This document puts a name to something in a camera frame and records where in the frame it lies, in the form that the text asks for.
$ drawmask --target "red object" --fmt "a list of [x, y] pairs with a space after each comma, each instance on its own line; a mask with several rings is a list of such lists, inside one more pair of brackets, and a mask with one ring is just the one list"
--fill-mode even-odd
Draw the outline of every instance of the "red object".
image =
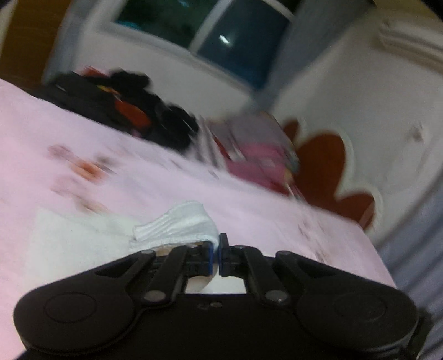
[[93, 67], [86, 67], [82, 71], [82, 76], [95, 76], [98, 78], [107, 78], [108, 76], [97, 69], [94, 69]]
[[220, 142], [220, 140], [217, 139], [217, 137], [213, 136], [215, 143], [218, 146], [218, 149], [220, 150], [221, 154], [225, 159], [231, 160], [231, 157], [229, 156], [228, 152], [226, 151], [223, 144]]
[[137, 106], [115, 99], [115, 108], [127, 118], [138, 131], [144, 131], [152, 126], [151, 119]]

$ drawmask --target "white cloth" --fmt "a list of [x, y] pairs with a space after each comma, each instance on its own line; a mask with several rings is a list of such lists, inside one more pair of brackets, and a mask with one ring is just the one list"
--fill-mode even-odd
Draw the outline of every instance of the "white cloth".
[[[164, 239], [160, 242], [158, 237], [152, 242], [147, 237], [144, 237], [143, 241], [134, 242], [132, 232], [136, 225], [139, 225], [137, 220], [119, 215], [90, 214], [63, 217], [49, 210], [39, 209], [25, 261], [27, 290], [145, 249], [197, 241], [211, 241], [215, 248], [218, 245], [217, 228], [203, 206], [197, 202], [186, 202], [176, 206], [147, 225], [152, 229], [152, 234]], [[161, 236], [161, 234], [180, 232], [180, 229], [183, 230], [182, 234], [186, 234], [185, 236], [176, 238]], [[208, 285], [211, 278], [190, 279], [186, 292], [200, 292]]]
[[123, 216], [63, 217], [39, 209], [25, 260], [27, 290], [128, 256], [135, 225]]
[[208, 125], [201, 118], [197, 119], [197, 123], [200, 129], [197, 138], [193, 140], [183, 155], [191, 161], [199, 161], [219, 170], [227, 171], [225, 159], [214, 141]]
[[132, 251], [210, 241], [218, 247], [218, 230], [203, 204], [187, 201], [146, 225], [134, 227]]

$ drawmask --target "pink bedsheet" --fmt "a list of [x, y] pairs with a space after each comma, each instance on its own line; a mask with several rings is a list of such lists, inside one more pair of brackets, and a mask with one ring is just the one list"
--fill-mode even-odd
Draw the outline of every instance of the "pink bedsheet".
[[370, 240], [348, 220], [289, 200], [33, 98], [0, 81], [0, 359], [19, 355], [12, 311], [29, 289], [23, 262], [39, 207], [152, 221], [204, 204], [230, 243], [291, 250], [393, 286]]

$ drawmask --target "window frame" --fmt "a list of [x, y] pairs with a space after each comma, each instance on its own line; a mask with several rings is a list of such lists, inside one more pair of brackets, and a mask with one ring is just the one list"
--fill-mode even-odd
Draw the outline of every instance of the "window frame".
[[[210, 75], [220, 78], [239, 90], [250, 93], [255, 91], [253, 86], [251, 86], [244, 79], [240, 78], [238, 75], [223, 69], [221, 66], [198, 55], [198, 51], [204, 44], [206, 38], [235, 0], [218, 0], [213, 9], [204, 19], [188, 48], [184, 48], [166, 39], [149, 34], [148, 32], [132, 29], [128, 26], [116, 23], [115, 20], [125, 7], [128, 0], [114, 0], [112, 2], [109, 0], [102, 1], [104, 2], [103, 5], [105, 5], [105, 8], [101, 9], [103, 16], [98, 25], [98, 31], [118, 37], [124, 37], [145, 46], [152, 46], [156, 50], [165, 52], [168, 55], [174, 55], [181, 61], [185, 61], [190, 65], [202, 68], [202, 70], [208, 72]], [[291, 11], [277, 0], [260, 1], [263, 1], [285, 16], [289, 20], [289, 23], [293, 21], [294, 15], [291, 13]]]

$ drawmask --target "circular cap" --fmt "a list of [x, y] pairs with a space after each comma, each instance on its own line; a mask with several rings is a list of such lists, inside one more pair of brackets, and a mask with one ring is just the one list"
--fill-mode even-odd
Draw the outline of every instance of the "circular cap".
[[57, 295], [45, 304], [45, 312], [57, 322], [74, 323], [85, 320], [96, 310], [95, 300], [82, 293]]
[[297, 317], [321, 341], [338, 348], [375, 353], [408, 341], [418, 312], [406, 295], [378, 284], [369, 291], [365, 287], [342, 294], [332, 290], [305, 293], [297, 303]]
[[144, 295], [144, 299], [150, 302], [160, 302], [166, 299], [166, 294], [160, 290], [151, 290]]
[[373, 295], [350, 293], [334, 303], [335, 311], [349, 321], [374, 321], [384, 315], [386, 304]]
[[264, 297], [274, 303], [283, 304], [288, 300], [289, 295], [281, 290], [270, 290], [264, 295]]

